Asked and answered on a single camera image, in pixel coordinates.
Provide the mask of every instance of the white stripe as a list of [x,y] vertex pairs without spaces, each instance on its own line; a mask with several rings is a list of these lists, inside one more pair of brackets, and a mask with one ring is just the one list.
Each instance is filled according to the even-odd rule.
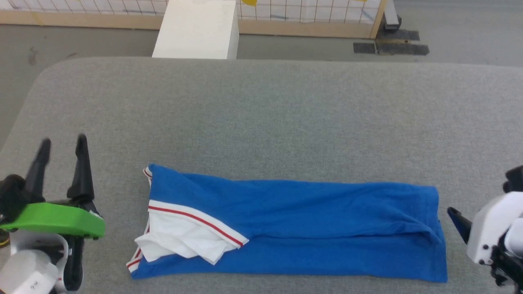
[[[198,209],[194,209],[192,207],[188,207],[188,206],[184,206],[184,205],[172,204],[172,203],[161,202],[161,201],[156,201],[156,200],[149,200],[149,206],[185,212],[185,213],[190,214],[192,216],[195,216],[195,217],[197,217],[199,219],[202,219],[202,220],[204,220],[206,222],[212,223],[218,229],[222,230],[224,233],[226,233],[229,236],[231,236],[231,237],[235,238],[236,240],[240,241],[240,243],[242,243],[244,245],[247,242],[249,242],[249,239],[247,239],[246,237],[241,235],[239,232],[233,230],[230,226],[224,224],[220,220],[218,220],[218,219],[216,219],[216,218],[214,218],[214,217],[212,217],[212,216],[210,216],[210,215],[208,215],[208,214],[206,214],[204,212],[201,212]],[[166,215],[172,215],[173,214],[171,212],[154,210],[154,209],[149,209],[149,213],[161,213],[161,214],[166,214]],[[189,220],[191,222],[195,222],[195,223],[197,223],[199,225],[204,225],[206,228],[212,230],[214,233],[218,234],[219,236],[222,236],[222,238],[224,240],[226,240],[227,242],[231,243],[234,247],[240,248],[239,244],[237,244],[236,242],[232,241],[227,236],[223,235],[220,231],[217,231],[213,227],[211,227],[211,226],[209,226],[209,225],[207,225],[207,224],[205,224],[203,222],[200,222],[197,219],[185,216],[183,214],[176,214],[176,217],[183,218],[183,219]]]
[[153,180],[153,172],[149,169],[149,167],[146,167],[143,169],[143,174],[147,177],[147,181],[149,182],[149,188],[151,188],[152,180]]
[[132,255],[131,261],[129,261],[128,263],[131,263],[131,262],[135,261],[136,259],[139,259],[141,254],[142,254],[142,252],[141,252],[141,250],[140,250],[140,247],[136,247],[136,251],[135,251],[134,254]]
[[135,264],[131,265],[130,267],[128,267],[127,269],[129,270],[130,273],[132,273],[133,271],[138,269],[139,265],[140,265],[140,263],[135,263]]

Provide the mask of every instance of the wire grid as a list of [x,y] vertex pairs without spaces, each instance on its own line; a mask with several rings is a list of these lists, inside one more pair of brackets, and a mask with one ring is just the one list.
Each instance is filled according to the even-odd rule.
[[[239,19],[373,24],[381,0],[236,0]],[[0,0],[0,10],[163,16],[168,0]]]

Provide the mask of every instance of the gray fabric surface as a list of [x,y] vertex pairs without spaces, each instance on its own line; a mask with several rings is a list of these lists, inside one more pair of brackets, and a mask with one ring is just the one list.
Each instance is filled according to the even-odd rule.
[[[50,137],[44,195],[64,198],[76,136],[87,134],[107,236],[86,244],[83,293],[499,293],[489,268],[466,257],[446,208],[472,217],[502,193],[504,172],[523,164],[522,80],[522,69],[450,64],[67,61],[36,80],[0,152],[0,176],[25,175]],[[232,179],[434,185],[449,282],[227,274],[133,281],[125,263],[147,220],[148,163]],[[4,261],[8,252],[0,254]]]

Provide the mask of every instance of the black rubber pad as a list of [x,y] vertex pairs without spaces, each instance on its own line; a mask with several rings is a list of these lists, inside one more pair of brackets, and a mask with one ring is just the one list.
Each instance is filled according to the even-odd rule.
[[395,33],[379,31],[376,39],[419,41],[418,31],[398,30]]
[[374,43],[354,43],[354,53],[375,54]]
[[394,55],[427,55],[429,53],[427,45],[417,45],[410,43],[376,43],[378,54]]

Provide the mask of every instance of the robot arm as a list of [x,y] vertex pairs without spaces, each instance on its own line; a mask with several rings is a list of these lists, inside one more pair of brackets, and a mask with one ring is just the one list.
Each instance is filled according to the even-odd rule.
[[523,166],[506,173],[505,194],[491,200],[469,221],[449,207],[448,214],[467,244],[467,256],[491,267],[498,286],[523,289]]
[[76,169],[66,201],[42,196],[51,141],[43,141],[25,179],[0,182],[0,229],[10,232],[11,257],[0,270],[0,294],[65,293],[80,288],[84,239],[104,236],[93,204],[87,138],[78,136]]

